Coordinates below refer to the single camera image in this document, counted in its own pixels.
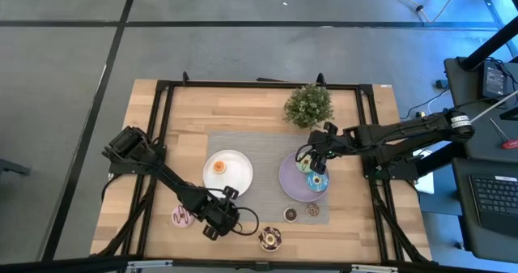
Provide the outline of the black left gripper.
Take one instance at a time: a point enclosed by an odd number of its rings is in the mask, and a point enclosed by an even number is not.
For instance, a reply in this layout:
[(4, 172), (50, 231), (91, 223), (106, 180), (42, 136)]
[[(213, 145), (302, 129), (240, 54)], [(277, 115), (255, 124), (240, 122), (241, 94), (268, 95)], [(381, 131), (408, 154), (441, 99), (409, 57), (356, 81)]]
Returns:
[[(231, 186), (225, 186), (223, 193), (226, 198), (236, 199), (239, 191)], [(202, 234), (212, 241), (219, 236), (226, 236), (236, 226), (240, 213), (234, 203), (228, 199), (208, 198), (200, 212), (200, 217), (206, 221)]]

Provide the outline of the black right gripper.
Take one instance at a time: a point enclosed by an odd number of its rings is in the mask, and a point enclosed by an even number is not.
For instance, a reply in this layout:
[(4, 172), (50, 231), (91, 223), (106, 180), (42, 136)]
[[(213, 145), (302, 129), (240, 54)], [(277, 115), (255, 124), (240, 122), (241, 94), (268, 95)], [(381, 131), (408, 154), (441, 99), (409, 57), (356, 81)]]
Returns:
[(310, 169), (318, 174), (325, 173), (327, 159), (346, 154), (346, 145), (336, 135), (338, 128), (331, 122), (325, 122), (323, 129), (326, 132), (314, 130), (308, 138), (308, 145), (312, 151)]

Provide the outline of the large green donut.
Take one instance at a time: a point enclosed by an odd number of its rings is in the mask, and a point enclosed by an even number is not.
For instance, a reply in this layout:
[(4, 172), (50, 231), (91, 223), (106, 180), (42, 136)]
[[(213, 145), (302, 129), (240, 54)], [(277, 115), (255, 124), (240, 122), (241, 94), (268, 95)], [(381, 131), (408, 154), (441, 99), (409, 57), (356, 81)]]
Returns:
[(296, 168), (302, 173), (310, 173), (312, 157), (309, 154), (300, 154), (296, 157), (295, 165)]

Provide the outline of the large blue donut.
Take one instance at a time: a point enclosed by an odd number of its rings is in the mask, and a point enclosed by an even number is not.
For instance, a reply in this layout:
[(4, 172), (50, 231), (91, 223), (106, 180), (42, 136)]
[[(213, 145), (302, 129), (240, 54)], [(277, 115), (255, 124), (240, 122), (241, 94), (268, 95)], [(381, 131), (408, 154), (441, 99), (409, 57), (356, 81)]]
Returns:
[(322, 192), (329, 187), (329, 177), (325, 173), (310, 172), (306, 177), (306, 184), (311, 191)]

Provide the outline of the large pink donut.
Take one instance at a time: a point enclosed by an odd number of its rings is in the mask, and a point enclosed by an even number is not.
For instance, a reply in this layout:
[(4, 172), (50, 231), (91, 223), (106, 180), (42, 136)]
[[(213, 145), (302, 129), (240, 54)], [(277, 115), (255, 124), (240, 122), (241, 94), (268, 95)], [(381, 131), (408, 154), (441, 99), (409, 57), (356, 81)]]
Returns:
[(172, 211), (172, 223), (178, 228), (187, 228), (194, 220), (193, 215), (182, 205), (178, 205)]

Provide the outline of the large chocolate sprinkled donut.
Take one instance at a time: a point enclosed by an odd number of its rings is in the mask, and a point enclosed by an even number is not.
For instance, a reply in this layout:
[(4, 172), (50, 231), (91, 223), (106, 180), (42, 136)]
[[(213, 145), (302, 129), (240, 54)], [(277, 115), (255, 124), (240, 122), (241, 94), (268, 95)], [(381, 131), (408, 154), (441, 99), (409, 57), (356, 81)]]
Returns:
[(258, 236), (260, 247), (266, 252), (274, 252), (282, 245), (282, 234), (277, 228), (267, 226)]

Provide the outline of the purple round plate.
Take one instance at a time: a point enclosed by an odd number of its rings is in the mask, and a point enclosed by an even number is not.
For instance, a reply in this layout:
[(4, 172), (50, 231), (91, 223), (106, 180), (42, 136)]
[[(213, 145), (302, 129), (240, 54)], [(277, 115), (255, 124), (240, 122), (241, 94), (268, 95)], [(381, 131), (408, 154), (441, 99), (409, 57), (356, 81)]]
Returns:
[[(325, 174), (329, 177), (330, 186), (330, 175), (328, 171)], [(314, 192), (311, 191), (306, 184), (306, 177), (308, 173), (300, 172), (295, 165), (295, 153), (291, 153), (281, 163), (279, 169), (279, 182), (284, 192), (296, 201), (303, 203), (315, 202), (322, 198), (328, 191)]]

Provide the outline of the grey woven placemat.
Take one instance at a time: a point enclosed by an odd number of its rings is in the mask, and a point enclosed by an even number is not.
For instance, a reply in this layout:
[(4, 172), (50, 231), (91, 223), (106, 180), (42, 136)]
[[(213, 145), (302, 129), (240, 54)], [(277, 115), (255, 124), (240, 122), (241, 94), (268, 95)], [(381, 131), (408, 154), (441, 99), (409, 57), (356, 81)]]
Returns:
[(296, 209), (297, 224), (327, 224), (329, 222), (329, 198), (327, 193), (316, 200), (320, 208), (317, 217), (306, 214), (306, 206), (288, 196), (279, 182), (281, 163), (291, 153), (306, 143), (305, 135), (214, 132), (208, 137), (207, 160), (217, 151), (235, 150), (243, 153), (253, 167), (251, 186), (238, 196), (234, 203), (254, 210), (262, 222), (284, 222), (283, 212), (288, 207)]

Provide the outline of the white paper sheet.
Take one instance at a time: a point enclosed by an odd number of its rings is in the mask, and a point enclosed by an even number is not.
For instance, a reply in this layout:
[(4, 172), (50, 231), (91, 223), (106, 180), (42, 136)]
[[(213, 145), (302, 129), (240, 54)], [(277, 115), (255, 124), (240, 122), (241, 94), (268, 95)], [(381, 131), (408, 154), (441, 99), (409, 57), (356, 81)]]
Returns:
[[(429, 150), (423, 150), (418, 149), (416, 150), (413, 155), (414, 156), (424, 156), (427, 157), (431, 154), (431, 151)], [(414, 182), (414, 187), (417, 189), (418, 192), (422, 192), (425, 194), (434, 194), (434, 173), (430, 172), (427, 175), (420, 177), (418, 180)]]

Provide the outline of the black side table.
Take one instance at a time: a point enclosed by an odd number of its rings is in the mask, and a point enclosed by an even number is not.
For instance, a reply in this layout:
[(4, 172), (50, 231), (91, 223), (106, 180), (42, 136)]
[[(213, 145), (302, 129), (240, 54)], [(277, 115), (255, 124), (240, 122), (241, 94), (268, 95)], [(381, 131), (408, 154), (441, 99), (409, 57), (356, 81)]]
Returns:
[(452, 168), (461, 202), (461, 231), (465, 247), (477, 258), (518, 263), (518, 237), (483, 228), (469, 183), (475, 173), (518, 177), (518, 164), (482, 160), (453, 159)]

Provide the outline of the black keyboard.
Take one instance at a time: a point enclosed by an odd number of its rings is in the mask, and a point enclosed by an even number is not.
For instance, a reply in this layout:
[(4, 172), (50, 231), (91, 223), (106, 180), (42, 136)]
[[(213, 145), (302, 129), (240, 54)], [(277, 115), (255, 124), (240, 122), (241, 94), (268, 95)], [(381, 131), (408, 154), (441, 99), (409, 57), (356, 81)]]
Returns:
[(479, 224), (518, 237), (518, 177), (475, 173), (469, 183)]

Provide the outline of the black diagonal pole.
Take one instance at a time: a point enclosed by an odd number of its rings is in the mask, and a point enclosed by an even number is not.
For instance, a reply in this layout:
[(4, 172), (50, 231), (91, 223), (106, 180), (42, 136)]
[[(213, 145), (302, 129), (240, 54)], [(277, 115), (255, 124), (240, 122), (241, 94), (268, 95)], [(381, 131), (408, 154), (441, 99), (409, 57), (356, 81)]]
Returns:
[(497, 49), (511, 41), (518, 34), (518, 16), (498, 30), (488, 41), (460, 62), (463, 70), (473, 70)]

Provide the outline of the grey chair foot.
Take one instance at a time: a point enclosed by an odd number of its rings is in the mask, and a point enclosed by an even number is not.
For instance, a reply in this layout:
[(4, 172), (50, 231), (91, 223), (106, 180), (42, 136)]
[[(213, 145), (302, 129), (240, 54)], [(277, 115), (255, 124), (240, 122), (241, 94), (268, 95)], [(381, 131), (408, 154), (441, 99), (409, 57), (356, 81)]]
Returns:
[(4, 172), (13, 172), (19, 175), (28, 175), (30, 173), (30, 168), (24, 167), (20, 164), (16, 164), (9, 160), (0, 159), (0, 176)]

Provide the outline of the black aluminium table frame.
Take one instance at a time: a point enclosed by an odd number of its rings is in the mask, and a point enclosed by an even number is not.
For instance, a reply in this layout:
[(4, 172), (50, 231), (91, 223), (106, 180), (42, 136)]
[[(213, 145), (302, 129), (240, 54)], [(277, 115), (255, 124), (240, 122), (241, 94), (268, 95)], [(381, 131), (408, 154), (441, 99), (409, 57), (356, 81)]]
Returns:
[[(136, 79), (125, 111), (123, 127), (147, 128), (159, 80)], [(282, 107), (292, 89), (306, 83), (193, 81), (186, 85), (173, 82), (172, 106), (165, 134), (168, 147), (166, 164), (183, 179), (202, 183), (202, 168), (207, 158), (209, 135), (213, 131), (264, 132), (268, 135), (302, 135), (304, 131), (283, 121)], [(398, 114), (390, 85), (374, 85), (374, 103), (368, 103), (367, 91), (361, 96), (363, 109), (358, 110), (356, 93), (359, 85), (328, 83), (333, 89), (334, 123), (340, 127), (356, 126), (360, 113), (371, 122), (371, 106), (376, 106), (380, 123), (396, 122)], [(307, 142), (308, 135), (302, 144)], [(157, 184), (151, 208), (151, 220), (145, 240), (144, 257), (187, 258), (192, 260), (231, 260), (269, 262), (373, 262), (382, 261), (372, 197), (367, 179), (360, 175), (363, 163), (359, 156), (332, 160), (328, 164), (331, 186), (328, 224), (289, 224), (264, 222), (282, 234), (280, 248), (268, 253), (259, 246), (258, 235), (242, 237), (230, 232), (217, 241), (202, 235), (205, 222), (196, 221), (189, 228), (174, 228), (170, 213), (177, 205), (176, 195), (163, 184)], [(91, 253), (108, 245), (128, 218), (137, 176), (125, 175), (113, 182), (101, 207)], [(418, 196), (404, 181), (390, 181), (397, 222), (419, 253), (431, 258)]]

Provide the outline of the red handled screwdriver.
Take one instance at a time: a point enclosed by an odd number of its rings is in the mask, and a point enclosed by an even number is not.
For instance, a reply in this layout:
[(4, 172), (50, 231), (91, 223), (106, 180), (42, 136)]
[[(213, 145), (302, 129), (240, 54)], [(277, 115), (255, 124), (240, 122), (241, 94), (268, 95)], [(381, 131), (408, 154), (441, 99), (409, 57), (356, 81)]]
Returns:
[(503, 142), (501, 144), (502, 149), (510, 150), (518, 148), (518, 139), (510, 139), (492, 118), (490, 119), (490, 122), (503, 139)]

